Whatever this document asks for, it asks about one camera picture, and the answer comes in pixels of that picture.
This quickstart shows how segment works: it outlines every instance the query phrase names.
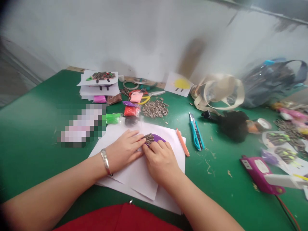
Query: silver bracelet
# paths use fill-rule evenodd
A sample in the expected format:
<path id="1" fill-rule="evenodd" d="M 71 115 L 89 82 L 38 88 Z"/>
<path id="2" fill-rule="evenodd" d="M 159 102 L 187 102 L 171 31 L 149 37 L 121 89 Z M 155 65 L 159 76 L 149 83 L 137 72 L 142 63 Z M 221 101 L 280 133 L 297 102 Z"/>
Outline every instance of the silver bracelet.
<path id="1" fill-rule="evenodd" d="M 110 169 L 109 169 L 109 164 L 108 164 L 108 159 L 107 159 L 107 155 L 106 155 L 106 150 L 102 149 L 100 152 L 102 154 L 103 162 L 105 164 L 105 168 L 107 170 L 108 175 L 109 176 L 113 176 L 113 174 L 111 174 Z"/>

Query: yellow drawing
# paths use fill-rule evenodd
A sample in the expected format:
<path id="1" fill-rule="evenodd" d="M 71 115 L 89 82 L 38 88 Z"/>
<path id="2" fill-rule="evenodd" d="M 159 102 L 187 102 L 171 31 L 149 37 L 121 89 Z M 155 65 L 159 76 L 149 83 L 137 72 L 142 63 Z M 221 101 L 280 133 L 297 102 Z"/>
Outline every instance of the yellow drawing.
<path id="1" fill-rule="evenodd" d="M 189 82 L 186 80 L 186 79 L 177 79 L 174 83 L 175 87 L 176 87 L 176 90 L 177 91 L 179 88 L 181 88 L 181 92 L 184 90 L 184 89 L 190 89 L 190 84 Z"/>

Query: hand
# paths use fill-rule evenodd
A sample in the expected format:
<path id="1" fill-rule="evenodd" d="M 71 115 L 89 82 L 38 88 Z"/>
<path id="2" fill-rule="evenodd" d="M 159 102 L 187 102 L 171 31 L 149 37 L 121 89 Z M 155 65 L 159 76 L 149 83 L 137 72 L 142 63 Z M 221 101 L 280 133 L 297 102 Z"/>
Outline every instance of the hand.
<path id="1" fill-rule="evenodd" d="M 136 135 L 138 133 L 139 131 L 137 130 L 127 130 L 106 148 L 111 173 L 120 171 L 142 156 L 142 152 L 137 150 L 145 143 L 146 139 L 140 140 L 144 135 Z"/>
<path id="2" fill-rule="evenodd" d="M 150 148 L 144 144 L 142 149 L 147 157 L 149 173 L 159 185 L 167 188 L 178 176 L 182 175 L 183 172 L 168 142 L 159 140 L 151 143 Z"/>

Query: orange pen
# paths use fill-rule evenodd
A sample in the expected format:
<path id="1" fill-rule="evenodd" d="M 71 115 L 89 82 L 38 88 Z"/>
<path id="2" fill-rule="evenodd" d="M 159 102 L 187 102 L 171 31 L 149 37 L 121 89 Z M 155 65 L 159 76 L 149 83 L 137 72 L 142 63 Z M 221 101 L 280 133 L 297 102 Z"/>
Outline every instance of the orange pen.
<path id="1" fill-rule="evenodd" d="M 182 137 L 182 135 L 181 135 L 181 132 L 176 128 L 176 133 L 177 133 L 177 136 L 179 137 L 179 140 L 180 140 L 180 143 L 181 143 L 181 145 L 182 145 L 182 148 L 183 148 L 183 150 L 184 150 L 184 152 L 185 152 L 185 155 L 186 156 L 189 156 L 189 152 L 188 152 L 188 149 L 187 149 L 187 147 L 186 147 L 186 145 L 185 145 L 185 143 L 184 143 L 184 140 L 183 140 L 183 137 Z"/>

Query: green tabletop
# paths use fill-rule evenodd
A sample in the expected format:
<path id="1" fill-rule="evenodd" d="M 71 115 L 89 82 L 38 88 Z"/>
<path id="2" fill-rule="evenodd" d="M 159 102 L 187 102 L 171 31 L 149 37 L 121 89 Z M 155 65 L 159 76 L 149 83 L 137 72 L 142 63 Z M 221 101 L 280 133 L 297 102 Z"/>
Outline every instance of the green tabletop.
<path id="1" fill-rule="evenodd" d="M 78 109 L 84 109 L 85 104 L 89 103 L 79 96 L 80 88 L 76 86 L 79 81 L 80 73 L 62 70 L 0 110 L 2 202 L 78 164 L 91 153 L 97 139 L 83 148 L 64 148 L 56 143 L 57 135 L 64 130 L 65 125 L 69 125 L 72 115 L 78 114 Z M 163 119 L 146 117 L 145 122 L 178 128 L 186 137 L 190 157 L 186 158 L 185 174 L 227 210 L 245 230 L 293 230 L 275 196 L 256 191 L 250 175 L 239 161 L 242 155 L 260 155 L 260 148 L 263 147 L 259 141 L 261 137 L 248 134 L 243 143 L 234 143 L 219 133 L 216 124 L 200 117 L 201 111 L 189 104 L 193 102 L 190 96 L 185 98 L 166 92 L 162 97 L 170 105 L 169 114 Z M 262 117 L 272 122 L 277 118 L 277 113 L 267 108 L 240 110 L 250 119 Z M 107 113 L 123 111 L 124 105 L 121 103 L 107 107 Z M 197 151 L 193 146 L 189 112 L 194 114 L 208 150 Z M 277 167 L 270 168 L 273 173 L 284 174 Z M 308 227 L 308 201 L 303 191 L 287 188 L 280 198 L 296 217 L 302 230 Z M 78 198 L 58 225 L 101 207 L 129 202 L 131 199 L 126 194 L 94 185 Z M 184 230 L 190 229 L 184 215 L 174 214 L 138 199 L 133 201 L 135 205 L 169 223 Z"/>

